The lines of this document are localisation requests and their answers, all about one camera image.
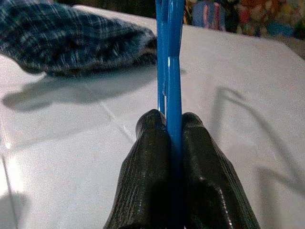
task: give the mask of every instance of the white table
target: white table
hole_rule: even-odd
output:
[[[305,61],[282,43],[184,26],[181,73],[183,111],[231,160],[261,227],[304,228]],[[102,228],[156,88],[155,66],[66,80],[0,56],[0,228]]]

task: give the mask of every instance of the table surface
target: table surface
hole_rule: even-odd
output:
[[[156,31],[153,19],[77,6]],[[233,163],[263,229],[305,224],[305,61],[284,44],[183,27],[183,111]],[[156,66],[82,79],[0,56],[0,228],[100,229]]]

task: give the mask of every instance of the white tablecloth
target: white tablecloth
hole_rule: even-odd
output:
[[[77,8],[156,31],[153,19]],[[261,227],[304,228],[305,61],[282,43],[191,26],[180,59],[183,111],[231,160]],[[102,228],[156,89],[156,66],[61,79],[0,56],[0,228]]]

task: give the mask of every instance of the folded fabric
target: folded fabric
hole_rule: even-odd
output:
[[[47,0],[0,1],[0,53],[28,72],[75,76],[156,62],[144,27]]]

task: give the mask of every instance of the blue plaid fabric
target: blue plaid fabric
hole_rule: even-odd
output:
[[[0,53],[29,72],[78,75],[156,62],[144,27],[47,0],[0,1]]]

